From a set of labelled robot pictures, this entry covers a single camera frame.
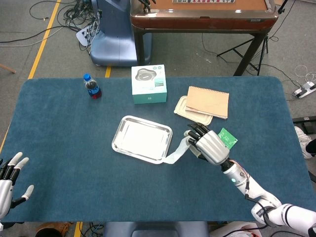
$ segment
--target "yellow floor line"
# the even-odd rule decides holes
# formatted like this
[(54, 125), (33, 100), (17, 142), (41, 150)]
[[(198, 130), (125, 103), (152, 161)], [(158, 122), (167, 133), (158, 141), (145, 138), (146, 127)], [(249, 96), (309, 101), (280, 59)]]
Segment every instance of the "yellow floor line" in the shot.
[(107, 66), (107, 69), (105, 71), (105, 78), (109, 78), (111, 74), (111, 66)]
[[(53, 12), (51, 14), (51, 17), (50, 17), (47, 29), (51, 28), (52, 25), (53, 25), (53, 22), (54, 22), (54, 19), (55, 19), (55, 16), (56, 16), (56, 13), (57, 13), (60, 1), (61, 0), (57, 0), (57, 3), (55, 4), (55, 7), (54, 7), (54, 10), (53, 10)], [(40, 44), (38, 54), (36, 55), (36, 58), (34, 60), (34, 63), (33, 63), (33, 66), (32, 66), (32, 69), (30, 71), (28, 79), (32, 79), (34, 74), (35, 74), (36, 68), (38, 67), (38, 63), (40, 61), (41, 54), (43, 53), (43, 50), (44, 50), (44, 47), (45, 47), (45, 44), (46, 44), (46, 41), (47, 41), (46, 38), (49, 36), (49, 32), (50, 32), (50, 30), (45, 31), (45, 34), (44, 34), (44, 37), (43, 37), (44, 40)]]
[(80, 237), (81, 236), (82, 226), (83, 226), (83, 222), (77, 222), (76, 223), (74, 237)]
[(9, 124), (8, 129), (6, 130), (6, 133), (5, 133), (5, 135), (4, 135), (3, 141), (2, 141), (2, 143), (1, 143), (1, 146), (0, 146), (0, 153), (1, 153), (1, 151), (2, 151), (2, 148), (3, 148), (4, 142), (5, 142), (6, 136), (7, 136), (8, 131), (9, 131), (9, 128), (10, 128), (10, 124)]

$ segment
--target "white robotic arm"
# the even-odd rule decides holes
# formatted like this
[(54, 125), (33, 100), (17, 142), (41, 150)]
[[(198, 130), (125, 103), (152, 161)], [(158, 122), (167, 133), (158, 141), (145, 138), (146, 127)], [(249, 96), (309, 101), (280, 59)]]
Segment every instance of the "white robotic arm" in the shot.
[(245, 196), (245, 199), (256, 204), (251, 209), (253, 217), (262, 224), (271, 227), (289, 226), (310, 237), (316, 237), (316, 212), (281, 204), (271, 193), (264, 190), (236, 161), (229, 159), (229, 149), (214, 131), (201, 123), (190, 125), (194, 130), (185, 132), (191, 136), (188, 140), (190, 150), (201, 159), (211, 164), (221, 165), (223, 173)]
[[(17, 177), (23, 166), (29, 161), (25, 157), (20, 162), (22, 152), (17, 153), (10, 161), (5, 162), (0, 168), (0, 221), (8, 214), (11, 208), (25, 202), (31, 196), (34, 185), (30, 185), (26, 192), (18, 199), (12, 200), (12, 193)], [(3, 225), (0, 223), (0, 231), (3, 230)]]

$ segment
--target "blue machine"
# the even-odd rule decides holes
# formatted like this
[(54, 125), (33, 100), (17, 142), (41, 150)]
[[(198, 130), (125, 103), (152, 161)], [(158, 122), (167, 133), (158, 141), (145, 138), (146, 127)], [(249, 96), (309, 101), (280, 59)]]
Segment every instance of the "blue machine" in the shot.
[(207, 222), (107, 222), (106, 237), (209, 237)]
[[(100, 66), (137, 66), (130, 0), (92, 0), (95, 15), (102, 10), (100, 32), (91, 45), (90, 57)], [(144, 34), (145, 63), (152, 53), (152, 34)]]

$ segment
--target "bottle label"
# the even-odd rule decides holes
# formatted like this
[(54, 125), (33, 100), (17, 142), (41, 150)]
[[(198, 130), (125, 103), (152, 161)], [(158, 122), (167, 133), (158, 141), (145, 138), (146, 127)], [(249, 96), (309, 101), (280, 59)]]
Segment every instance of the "bottle label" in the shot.
[(99, 90), (100, 90), (99, 86), (96, 86), (96, 87), (95, 87), (94, 89), (92, 89), (92, 90), (89, 90), (89, 89), (88, 89), (88, 92), (89, 92), (89, 95), (94, 95), (94, 94), (98, 93)]

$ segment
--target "green card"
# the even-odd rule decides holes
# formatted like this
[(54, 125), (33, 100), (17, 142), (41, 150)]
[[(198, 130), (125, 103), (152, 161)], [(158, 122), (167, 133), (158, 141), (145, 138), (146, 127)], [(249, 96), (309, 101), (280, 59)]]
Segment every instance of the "green card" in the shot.
[(218, 134), (219, 138), (224, 142), (225, 146), (230, 150), (233, 145), (238, 141), (233, 135), (231, 135), (225, 128), (222, 128)]

